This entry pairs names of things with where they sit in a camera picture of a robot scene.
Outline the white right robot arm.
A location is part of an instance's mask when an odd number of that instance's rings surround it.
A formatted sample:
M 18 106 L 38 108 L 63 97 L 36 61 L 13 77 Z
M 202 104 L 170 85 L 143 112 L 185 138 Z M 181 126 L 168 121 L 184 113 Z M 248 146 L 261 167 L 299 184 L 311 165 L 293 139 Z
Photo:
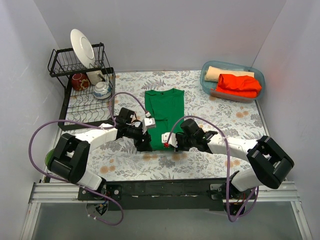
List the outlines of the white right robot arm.
M 196 148 L 200 152 L 222 154 L 244 160 L 250 168 L 236 171 L 220 186 L 217 194 L 237 199 L 249 189 L 266 186 L 278 189 L 295 163 L 269 136 L 260 139 L 225 137 L 217 131 L 204 131 L 193 119 L 180 124 L 181 132 L 172 133 L 162 142 L 177 151 Z

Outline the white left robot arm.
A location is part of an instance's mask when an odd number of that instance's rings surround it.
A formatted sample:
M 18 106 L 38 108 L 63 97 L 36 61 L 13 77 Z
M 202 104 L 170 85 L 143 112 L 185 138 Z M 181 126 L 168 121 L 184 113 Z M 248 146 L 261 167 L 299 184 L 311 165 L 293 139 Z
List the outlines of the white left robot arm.
M 98 128 L 76 135 L 64 133 L 56 147 L 47 154 L 45 164 L 52 173 L 88 188 L 95 200 L 101 200 L 107 193 L 106 180 L 87 169 L 89 154 L 105 143 L 123 137 L 132 139 L 137 151 L 150 152 L 152 146 L 148 129 L 155 125 L 150 113 L 143 120 L 138 120 L 134 111 L 123 107 L 114 119 L 109 118 Z

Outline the green t shirt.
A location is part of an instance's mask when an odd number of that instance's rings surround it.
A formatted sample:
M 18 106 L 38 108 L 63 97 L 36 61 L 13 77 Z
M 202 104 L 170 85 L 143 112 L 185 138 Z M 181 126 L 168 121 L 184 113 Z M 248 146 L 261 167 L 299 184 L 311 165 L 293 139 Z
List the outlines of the green t shirt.
M 148 90 L 144 94 L 145 108 L 155 119 L 155 128 L 148 130 L 153 151 L 166 150 L 162 134 L 170 132 L 174 124 L 185 115 L 183 90 L 172 88 L 165 91 Z

